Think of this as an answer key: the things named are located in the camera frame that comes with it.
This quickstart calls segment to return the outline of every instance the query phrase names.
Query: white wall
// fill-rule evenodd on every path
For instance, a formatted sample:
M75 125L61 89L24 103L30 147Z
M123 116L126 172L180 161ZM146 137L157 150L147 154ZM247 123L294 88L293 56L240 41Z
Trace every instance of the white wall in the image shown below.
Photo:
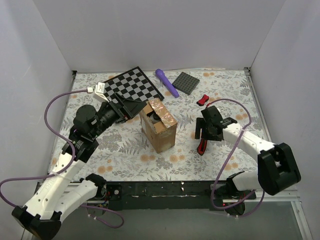
M32 0L0 0L0 181L47 172L55 137L44 124L47 103L67 91L72 72ZM66 99L50 110L59 129ZM5 196L23 205L36 181L2 186ZM13 208L0 199L0 239L17 240L23 228Z
M252 65L285 0L33 0L80 72Z
M253 65L272 140L293 149L313 239L320 239L320 2L286 0Z

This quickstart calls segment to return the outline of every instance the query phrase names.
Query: floral tablecloth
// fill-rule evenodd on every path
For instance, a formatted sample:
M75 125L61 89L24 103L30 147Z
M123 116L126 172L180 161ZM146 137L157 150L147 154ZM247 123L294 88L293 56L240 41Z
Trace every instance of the floral tablecloth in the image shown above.
M185 71L200 80L191 95L179 91L180 97L174 98L153 72L145 74L165 97L164 105L178 122L175 146L157 154L146 136L141 131L140 117L123 124L114 124L99 138L99 146L88 163L74 177L78 182L91 173L103 176L107 181L200 181L214 180L223 165L232 145L228 142L208 142L203 156L197 153L199 140L195 139L196 118L201 117L204 109L196 104L204 94L210 96L209 101L219 98L230 98L244 104L252 116L252 124L248 128L253 134L264 138L261 119L257 113L254 99L242 70L234 71ZM165 75L173 82L181 72L167 71ZM94 86L96 82L104 82L117 73L77 74L73 90ZM73 125L77 109L85 104L93 105L97 110L100 102L86 93L70 96L64 115L61 133L68 136ZM244 125L248 115L232 102L216 103L223 117L233 117ZM59 139L54 147L50 170L57 162L64 141ZM256 162L242 150L237 149L222 173L221 180L231 174L256 169Z

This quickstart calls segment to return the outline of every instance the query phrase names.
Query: cable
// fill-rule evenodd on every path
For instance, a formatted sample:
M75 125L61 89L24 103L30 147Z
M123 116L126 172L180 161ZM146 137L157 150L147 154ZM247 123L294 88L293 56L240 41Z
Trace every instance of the cable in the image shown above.
M112 229L118 229L118 228L122 227L123 224L125 224L125 218L119 212L116 212L116 211L113 211L113 210L110 210L110 209L107 209L107 208L104 208L104 207L98 207L98 206L81 205L80 207L86 208L86 209L98 209L98 210L102 210L102 211L106 211L106 212L118 215L122 220L121 224L119 224L119 225L111 225L110 223L106 222L102 218L90 214L91 217L93 217L94 219L97 219L98 221L102 222L103 224L107 225L108 227L110 227Z
M47 128L53 132L55 135L57 135L58 137L62 138L63 140L65 140L71 147L72 149L72 158L70 160L70 162L63 168L61 169L60 171L57 171L55 174L48 174L48 175L43 175L43 176L31 176L31 177L13 177L13 178L8 178L8 179L5 179L3 180L2 182L0 182L0 198L2 198L3 201L5 201L7 204L9 204L10 206L12 207L16 207L16 205L14 203L12 203L11 201L9 201L8 199L6 199L6 197L3 195L3 193L1 192L1 187L3 184L7 183L7 182L13 182L13 181L24 181L24 180L40 180L40 179L48 179L48 178L52 178L54 177L56 174L60 174L62 172L64 172L65 170L67 170L67 168L70 167L70 165L72 164L72 162L74 161L74 158L76 157L76 149L75 149L75 146L72 144L72 142L67 139L66 137L62 136L59 132L55 131L48 123L48 119L47 119L47 115L48 115L48 110L51 106L51 104L65 96L65 95L70 95L70 94L76 94L76 93L86 93L87 92L87 89L83 89L83 90L76 90L76 91L69 91L69 92L65 92L65 93L62 93L56 97L54 97L49 103L48 105L46 106L45 108L45 111L44 111L44 123L45 125L47 126Z
M247 109L242 103L240 103L240 102L238 102L238 101L236 101L236 100L233 100L233 99L229 99L229 98L221 98L221 99L214 100L214 101L208 103L208 104L206 105L206 108L209 107L211 104L216 103L216 102L219 102L219 101L229 101L229 102L233 102L233 103L236 103L236 104L240 105L240 106L246 111L246 113L247 113L247 115L248 115L248 118L249 118L249 123L247 123L246 125L243 126L243 128L242 128L242 130L241 130L241 132L240 132L240 134L239 134L239 137L238 137L237 140L235 141L235 144L234 144L231 152L229 153L228 157L225 159L225 161L224 161L224 163L223 163L223 165L222 165L222 167L221 167L221 169L220 169L220 171L219 171L219 173L218 173L218 175L217 175L217 177L216 177L216 179L215 179L215 181L214 181L214 183L213 183L213 187L212 187L212 191L211 191L211 197L210 197L211 204L212 204L212 206L213 206L215 209L218 209L218 210L226 210L226 209L233 208L234 206L243 203L246 199L248 199L248 198L249 198L252 194L254 194L255 191L256 191L256 190L252 190L252 191L251 191L247 196L245 196L244 198L240 199L240 200L237 201L236 203L233 203L233 204L228 205L228 206L225 206L225 207L223 207L223 206L216 206L215 203L214 203L215 190L216 190L216 186L217 186L217 183L218 183L218 181L219 181L219 178L221 177L221 174L222 174L222 172L224 171L227 163L229 162L229 160L231 159L232 155L234 154L237 146L239 145L239 142L240 142L240 140L241 140L241 137L242 137L243 134L245 133L245 129L246 129L248 126L250 126L250 124L252 123L252 118L251 118L251 115L250 115L248 109ZM254 208L253 210L251 210L250 212L248 212L248 213L246 213L246 214L240 215L240 216L238 216L238 217L246 217L246 216L249 216L250 214L254 213L254 212L260 207L260 205L261 205L264 197L265 197L265 191L263 191L260 202L255 206L255 208Z
M99 198L99 199L95 199L95 200L101 200L101 199L104 199L106 196L107 196L107 190L105 190L105 194L103 195L103 197Z

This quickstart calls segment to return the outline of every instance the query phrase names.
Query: white connector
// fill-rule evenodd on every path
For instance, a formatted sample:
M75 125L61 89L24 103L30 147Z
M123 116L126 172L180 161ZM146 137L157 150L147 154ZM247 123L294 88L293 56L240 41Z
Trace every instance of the white connector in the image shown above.
M93 87L87 87L87 88L86 88L86 92L87 92L88 94L92 94L92 93L94 92L94 88L93 88Z
M93 97L102 103L103 102L110 103L109 99L107 99L106 96L104 95L105 86L106 84L104 82L98 82L95 85Z

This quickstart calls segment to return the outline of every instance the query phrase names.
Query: red object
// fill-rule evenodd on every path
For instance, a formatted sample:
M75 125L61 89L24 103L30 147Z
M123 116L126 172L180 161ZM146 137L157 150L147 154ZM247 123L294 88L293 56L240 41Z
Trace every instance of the red object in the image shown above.
M199 146L198 146L198 148L196 150L198 152L198 154L200 154L201 156L203 154L205 154L205 151L206 151L206 148L207 148L207 142L208 142L208 140L205 140L205 139L201 138L200 144L199 144Z
M209 96L203 95L203 97L199 101L197 101L196 104L198 104L199 106L203 106L208 100L209 100Z

